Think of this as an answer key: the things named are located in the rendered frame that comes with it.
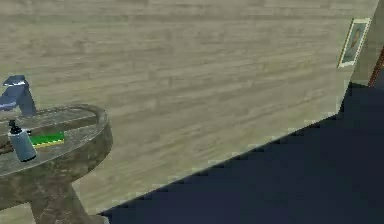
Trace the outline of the grey soap dispenser bottle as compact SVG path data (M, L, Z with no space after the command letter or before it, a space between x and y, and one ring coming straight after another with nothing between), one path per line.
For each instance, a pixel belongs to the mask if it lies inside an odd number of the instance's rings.
M19 127L15 120L9 121L9 127L8 138L17 158L21 162L27 162L34 159L37 153L30 140L28 130Z

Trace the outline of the white framed wall picture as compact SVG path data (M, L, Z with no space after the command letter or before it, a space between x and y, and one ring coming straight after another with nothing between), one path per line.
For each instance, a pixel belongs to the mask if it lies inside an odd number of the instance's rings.
M338 68L352 66L356 63L365 40L365 36L369 30L370 23L370 18L352 19L339 57L337 64Z

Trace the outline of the brown stone pedestal sink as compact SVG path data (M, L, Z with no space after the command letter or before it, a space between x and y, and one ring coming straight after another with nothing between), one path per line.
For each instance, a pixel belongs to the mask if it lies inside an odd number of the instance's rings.
M72 187L111 151L106 111L87 104L57 106L19 116L16 123L33 137L62 132L64 141L21 162L10 146L8 120L0 118L0 211L28 203L36 224L109 224L104 216L87 214Z

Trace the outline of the brown wooden door frame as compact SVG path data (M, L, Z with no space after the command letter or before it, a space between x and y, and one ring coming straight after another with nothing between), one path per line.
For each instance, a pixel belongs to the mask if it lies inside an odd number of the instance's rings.
M380 52L377 63L374 67L370 80L368 82L368 87L374 87L377 77L379 76L380 70L384 66L384 46Z

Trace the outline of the green yellow sponge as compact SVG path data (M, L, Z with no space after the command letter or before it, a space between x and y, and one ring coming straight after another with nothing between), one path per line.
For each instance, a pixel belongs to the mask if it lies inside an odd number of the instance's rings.
M65 141L63 132L31 136L30 140L35 149L62 144Z

